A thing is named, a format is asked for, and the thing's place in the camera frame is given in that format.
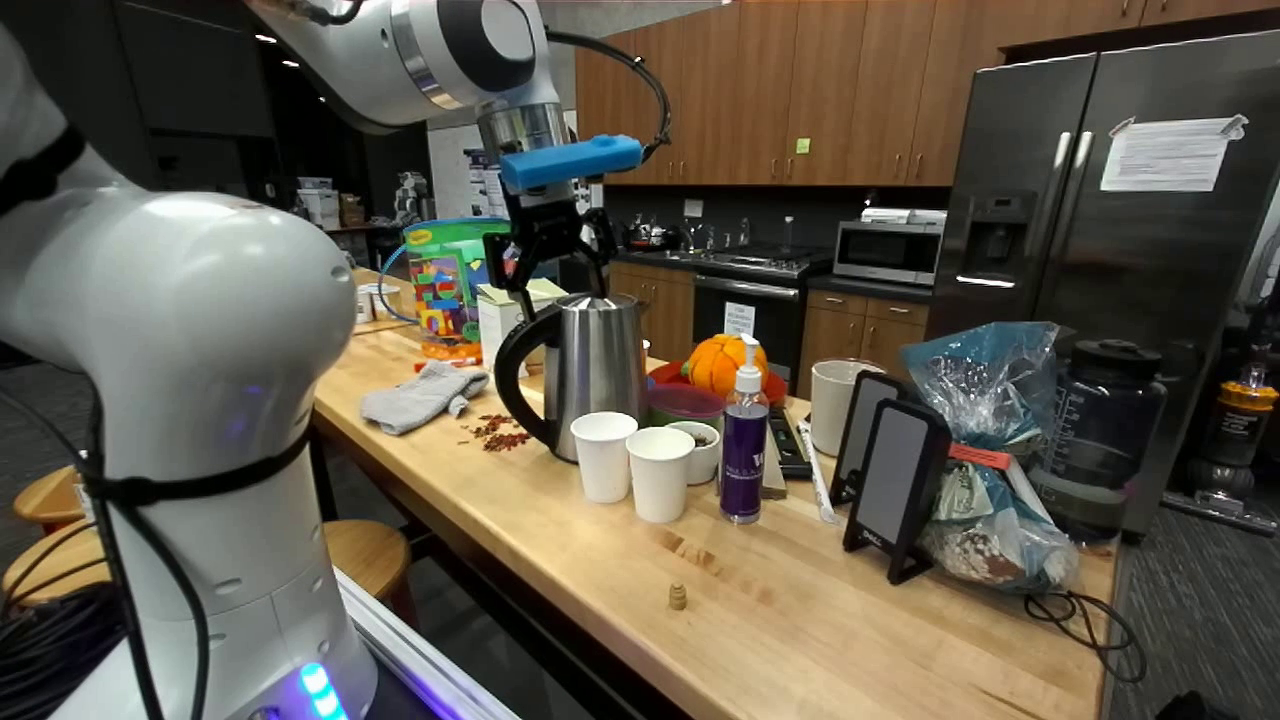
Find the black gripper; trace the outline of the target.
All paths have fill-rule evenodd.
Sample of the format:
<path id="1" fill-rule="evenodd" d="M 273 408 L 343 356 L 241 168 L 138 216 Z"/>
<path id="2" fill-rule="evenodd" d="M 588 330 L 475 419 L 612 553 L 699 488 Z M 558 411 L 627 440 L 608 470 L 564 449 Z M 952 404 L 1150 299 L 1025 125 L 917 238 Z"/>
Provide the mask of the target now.
<path id="1" fill-rule="evenodd" d="M 571 292 L 604 296 L 608 277 L 600 261 L 604 213 L 583 188 L 567 192 L 523 192 L 509 200 L 509 233 L 483 237 L 490 284 L 504 292 L 523 288 L 520 263 L 564 261 L 564 280 Z"/>

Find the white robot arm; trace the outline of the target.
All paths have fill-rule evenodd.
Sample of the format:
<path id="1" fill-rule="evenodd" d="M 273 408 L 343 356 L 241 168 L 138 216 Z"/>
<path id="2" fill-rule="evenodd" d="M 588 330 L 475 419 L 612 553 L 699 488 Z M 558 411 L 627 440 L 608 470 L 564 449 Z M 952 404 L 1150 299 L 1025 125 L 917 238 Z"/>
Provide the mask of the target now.
<path id="1" fill-rule="evenodd" d="M 315 222 L 117 172 L 0 33 L 0 338 L 97 392 L 84 470 L 145 720 L 359 720 L 375 665 L 320 535 L 313 387 L 357 325 Z"/>

